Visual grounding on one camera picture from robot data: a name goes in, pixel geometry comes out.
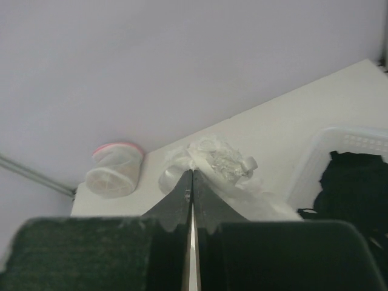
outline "plastic container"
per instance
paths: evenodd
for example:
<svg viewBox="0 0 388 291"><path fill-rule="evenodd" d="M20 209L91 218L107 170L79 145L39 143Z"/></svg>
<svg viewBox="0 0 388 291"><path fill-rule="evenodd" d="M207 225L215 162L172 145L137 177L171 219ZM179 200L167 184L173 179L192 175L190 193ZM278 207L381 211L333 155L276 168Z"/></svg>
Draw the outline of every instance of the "plastic container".
<svg viewBox="0 0 388 291"><path fill-rule="evenodd" d="M370 153L388 161L388 130L363 127L330 127L320 131L301 158L289 187L285 192L287 203L294 209L312 208L322 191L319 183L331 158L329 153Z"/></svg>
<svg viewBox="0 0 388 291"><path fill-rule="evenodd" d="M143 156L139 147L127 142L99 147L93 153L96 166L86 174L86 187L103 198L131 194L138 184Z"/></svg>

